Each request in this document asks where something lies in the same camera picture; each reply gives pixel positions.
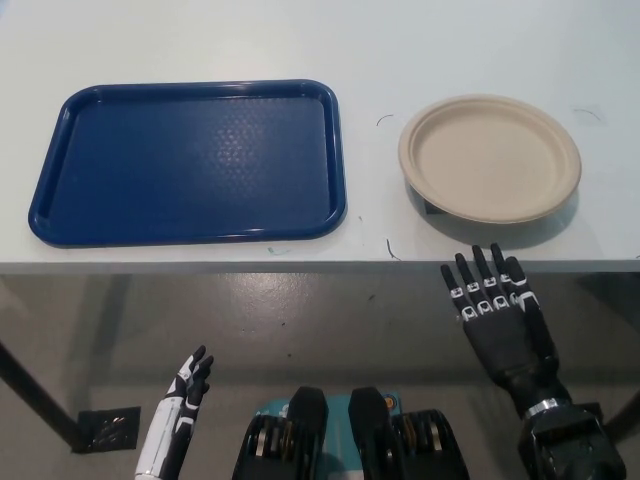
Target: table leg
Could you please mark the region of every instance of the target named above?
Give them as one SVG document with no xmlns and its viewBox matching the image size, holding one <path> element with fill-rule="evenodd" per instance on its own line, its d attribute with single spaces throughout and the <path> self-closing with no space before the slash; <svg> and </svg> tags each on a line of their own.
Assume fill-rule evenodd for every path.
<svg viewBox="0 0 640 480">
<path fill-rule="evenodd" d="M 0 342 L 0 378 L 74 453 L 135 449 L 140 408 L 84 411 L 74 421 Z"/>
</svg>

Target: white table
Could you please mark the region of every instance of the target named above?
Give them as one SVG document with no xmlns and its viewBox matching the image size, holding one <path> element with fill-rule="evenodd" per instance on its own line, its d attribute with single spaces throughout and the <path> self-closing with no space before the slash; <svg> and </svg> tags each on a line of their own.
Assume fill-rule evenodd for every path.
<svg viewBox="0 0 640 480">
<path fill-rule="evenodd" d="M 639 18 L 636 0 L 9 0 L 0 13 L 0 273 L 424 268 L 491 240 L 529 269 L 640 270 Z M 284 78 L 319 80 L 338 96 L 348 213 L 333 233 L 88 250 L 31 233 L 31 197 L 74 92 Z M 399 134 L 424 106 L 473 92 L 529 102 L 568 129 L 584 172 L 567 208 L 527 227 L 422 218 L 398 165 Z"/>
</svg>

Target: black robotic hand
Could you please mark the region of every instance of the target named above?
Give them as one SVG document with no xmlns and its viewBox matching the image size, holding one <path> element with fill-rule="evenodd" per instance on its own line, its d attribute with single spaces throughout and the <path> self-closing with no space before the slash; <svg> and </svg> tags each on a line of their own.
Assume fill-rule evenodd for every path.
<svg viewBox="0 0 640 480">
<path fill-rule="evenodd" d="M 620 480 L 624 463 L 602 428 L 599 406 L 574 405 L 557 377 L 558 354 L 540 305 L 514 257 L 506 261 L 498 245 L 491 253 L 499 280 L 478 246 L 473 256 L 482 286 L 462 254 L 442 276 L 463 328 L 491 379 L 504 388 L 524 419 L 518 450 L 535 480 Z"/>
<path fill-rule="evenodd" d="M 540 305 L 518 260 L 503 258 L 491 245 L 499 280 L 491 272 L 480 247 L 473 247 L 478 282 L 462 254 L 456 265 L 465 284 L 458 286 L 451 268 L 442 276 L 463 328 L 489 377 L 511 395 L 520 416 L 541 408 L 542 402 L 570 403 L 557 379 L 558 355 Z"/>
</svg>

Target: plate rim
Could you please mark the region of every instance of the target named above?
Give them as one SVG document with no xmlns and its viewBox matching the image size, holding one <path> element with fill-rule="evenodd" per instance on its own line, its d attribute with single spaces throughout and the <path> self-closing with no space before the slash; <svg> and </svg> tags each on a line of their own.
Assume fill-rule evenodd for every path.
<svg viewBox="0 0 640 480">
<path fill-rule="evenodd" d="M 568 185 L 566 192 L 562 195 L 562 197 L 555 202 L 553 205 L 549 206 L 543 211 L 536 212 L 534 214 L 522 215 L 519 217 L 509 218 L 509 219 L 495 219 L 489 217 L 482 217 L 476 215 L 466 214 L 464 212 L 460 212 L 456 209 L 449 207 L 442 202 L 439 202 L 437 199 L 433 198 L 433 196 L 429 193 L 429 188 L 425 188 L 424 184 L 420 182 L 419 179 L 423 178 L 423 176 L 417 171 L 412 162 L 411 155 L 411 140 L 416 129 L 422 125 L 424 120 L 432 115 L 437 110 L 442 109 L 443 107 L 448 107 L 457 103 L 465 103 L 469 101 L 485 101 L 494 104 L 506 104 L 511 107 L 515 107 L 520 111 L 527 113 L 530 116 L 533 116 L 540 120 L 550 131 L 552 131 L 560 140 L 563 151 L 567 155 L 570 163 L 574 164 L 574 178 L 572 182 Z M 497 225 L 508 225 L 508 224 L 517 224 L 517 223 L 526 223 L 532 220 L 536 220 L 542 217 L 546 217 L 559 210 L 567 200 L 573 195 L 573 193 L 578 188 L 578 184 L 580 183 L 580 179 L 582 177 L 582 160 L 580 157 L 580 151 L 578 150 L 575 141 L 569 134 L 569 132 L 558 122 L 555 118 L 553 118 L 548 113 L 543 110 L 534 107 L 528 103 L 525 103 L 520 100 L 516 100 L 511 97 L 506 97 L 502 95 L 493 95 L 493 94 L 468 94 L 468 95 L 458 95 L 454 97 L 449 97 L 447 99 L 441 100 L 439 102 L 433 103 L 420 111 L 418 111 L 412 118 L 409 120 L 407 125 L 405 125 L 402 133 L 400 135 L 400 140 L 398 142 L 398 159 L 400 162 L 400 167 L 402 168 L 403 175 L 405 180 L 411 185 L 411 187 L 427 202 L 435 206 L 436 208 L 454 215 L 459 218 L 463 218 L 465 220 L 471 220 L 480 223 L 487 224 L 497 224 Z"/>
</svg>

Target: tray rim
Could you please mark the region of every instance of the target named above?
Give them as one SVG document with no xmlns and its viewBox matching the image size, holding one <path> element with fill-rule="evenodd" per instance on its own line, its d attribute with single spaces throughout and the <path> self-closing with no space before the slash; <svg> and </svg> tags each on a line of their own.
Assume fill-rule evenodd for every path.
<svg viewBox="0 0 640 480">
<path fill-rule="evenodd" d="M 84 104 L 101 100 L 102 97 L 112 92 L 121 93 L 129 90 L 152 91 L 156 93 L 171 89 L 191 89 L 191 91 L 216 91 L 234 93 L 233 95 L 219 95 L 219 98 L 296 98 L 295 95 L 257 94 L 264 89 L 276 91 L 291 91 L 299 88 L 299 97 L 311 97 L 311 93 L 323 105 L 325 120 L 325 136 L 327 144 L 327 164 L 330 170 L 328 188 L 331 196 L 331 210 L 329 216 L 322 222 L 312 227 L 291 228 L 277 231 L 249 229 L 233 231 L 216 235 L 203 235 L 197 237 L 172 237 L 146 242 L 118 242 L 96 243 L 91 238 L 80 238 L 78 242 L 69 242 L 64 236 L 60 236 L 55 230 L 51 230 L 46 209 L 49 207 L 55 192 L 55 176 L 60 174 L 64 164 L 64 152 L 61 149 L 66 146 L 73 132 L 77 112 Z M 223 243 L 239 241 L 265 241 L 265 240 L 304 240 L 318 238 L 333 231 L 343 219 L 347 209 L 346 185 L 344 178 L 344 159 L 342 151 L 342 135 L 340 128 L 340 115 L 338 101 L 335 93 L 327 85 L 316 80 L 287 79 L 287 80 L 251 80 L 251 81 L 224 81 L 224 82 L 176 82 L 176 83 L 131 83 L 131 84 L 103 84 L 93 85 L 71 95 L 62 105 L 56 120 L 49 148 L 45 156 L 40 177 L 36 185 L 33 199 L 29 207 L 28 223 L 31 231 L 43 242 L 54 247 L 76 248 L 105 248 L 125 246 L 154 246 L 154 245 L 189 245 L 202 243 Z"/>
</svg>

